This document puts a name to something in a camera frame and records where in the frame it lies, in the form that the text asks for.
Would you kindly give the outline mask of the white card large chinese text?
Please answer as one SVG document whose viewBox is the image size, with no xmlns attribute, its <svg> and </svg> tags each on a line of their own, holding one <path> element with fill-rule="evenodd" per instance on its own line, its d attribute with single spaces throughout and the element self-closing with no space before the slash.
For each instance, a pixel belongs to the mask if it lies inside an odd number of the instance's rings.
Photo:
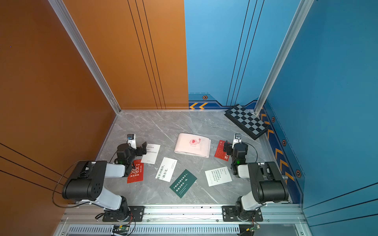
<svg viewBox="0 0 378 236">
<path fill-rule="evenodd" d="M 158 169 L 155 179 L 170 182 L 177 164 L 176 159 L 164 157 Z"/>
</svg>

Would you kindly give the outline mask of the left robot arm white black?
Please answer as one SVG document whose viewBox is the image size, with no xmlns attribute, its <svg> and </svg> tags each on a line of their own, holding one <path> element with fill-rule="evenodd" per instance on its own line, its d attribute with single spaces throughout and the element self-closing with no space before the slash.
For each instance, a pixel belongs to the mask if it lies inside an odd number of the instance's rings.
<svg viewBox="0 0 378 236">
<path fill-rule="evenodd" d="M 117 147 L 114 163 L 107 161 L 81 160 L 75 164 L 70 177 L 62 189 L 66 200 L 82 201 L 103 209 L 95 219 L 103 222 L 141 222 L 144 206 L 129 206 L 124 196 L 117 195 L 104 187 L 105 179 L 128 178 L 136 169 L 136 157 L 147 153 L 147 143 L 132 147 L 130 143 Z"/>
</svg>

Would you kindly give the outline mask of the white card near left arm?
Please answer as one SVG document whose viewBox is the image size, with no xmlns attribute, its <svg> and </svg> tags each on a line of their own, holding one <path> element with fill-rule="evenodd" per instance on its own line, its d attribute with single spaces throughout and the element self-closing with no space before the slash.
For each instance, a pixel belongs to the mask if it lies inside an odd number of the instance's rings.
<svg viewBox="0 0 378 236">
<path fill-rule="evenodd" d="M 148 144 L 147 153 L 142 156 L 141 163 L 155 164 L 159 149 L 160 149 L 160 145 Z"/>
</svg>

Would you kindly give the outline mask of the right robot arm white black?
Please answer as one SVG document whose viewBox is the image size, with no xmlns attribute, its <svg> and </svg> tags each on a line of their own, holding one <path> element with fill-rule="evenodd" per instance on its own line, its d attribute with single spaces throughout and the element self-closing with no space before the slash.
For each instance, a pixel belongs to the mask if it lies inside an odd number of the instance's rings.
<svg viewBox="0 0 378 236">
<path fill-rule="evenodd" d="M 248 144 L 225 142 L 223 151 L 231 156 L 233 175 L 250 180 L 251 190 L 240 196 L 234 206 L 223 206 L 224 222 L 262 222 L 261 208 L 269 203 L 279 203 L 289 199 L 285 178 L 275 162 L 248 163 Z"/>
</svg>

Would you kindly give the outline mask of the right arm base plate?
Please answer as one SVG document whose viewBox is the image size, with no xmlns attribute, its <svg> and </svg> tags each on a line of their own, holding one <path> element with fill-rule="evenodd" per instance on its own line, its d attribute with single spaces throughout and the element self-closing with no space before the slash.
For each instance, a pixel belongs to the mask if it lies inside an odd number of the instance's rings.
<svg viewBox="0 0 378 236">
<path fill-rule="evenodd" d="M 262 222 L 261 210 L 246 211 L 237 209 L 236 206 L 222 206 L 222 217 L 224 222 Z"/>
</svg>

